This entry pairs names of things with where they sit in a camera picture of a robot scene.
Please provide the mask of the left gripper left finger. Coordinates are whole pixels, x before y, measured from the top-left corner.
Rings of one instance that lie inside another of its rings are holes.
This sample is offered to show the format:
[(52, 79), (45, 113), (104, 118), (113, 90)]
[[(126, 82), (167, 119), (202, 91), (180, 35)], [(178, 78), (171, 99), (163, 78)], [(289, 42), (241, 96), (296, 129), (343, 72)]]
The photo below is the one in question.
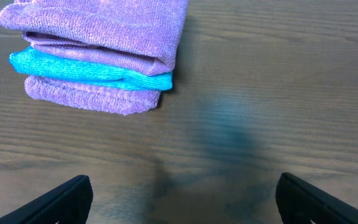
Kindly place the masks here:
[(85, 224), (93, 201), (87, 175), (78, 175), (0, 218), (0, 224)]

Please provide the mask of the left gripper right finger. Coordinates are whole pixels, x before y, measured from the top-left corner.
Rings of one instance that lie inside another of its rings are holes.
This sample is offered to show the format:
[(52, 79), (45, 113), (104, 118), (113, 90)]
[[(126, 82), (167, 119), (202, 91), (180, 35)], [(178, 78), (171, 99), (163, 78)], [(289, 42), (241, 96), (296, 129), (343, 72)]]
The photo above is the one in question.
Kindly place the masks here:
[(289, 172), (278, 180), (275, 201), (283, 224), (358, 224), (358, 209)]

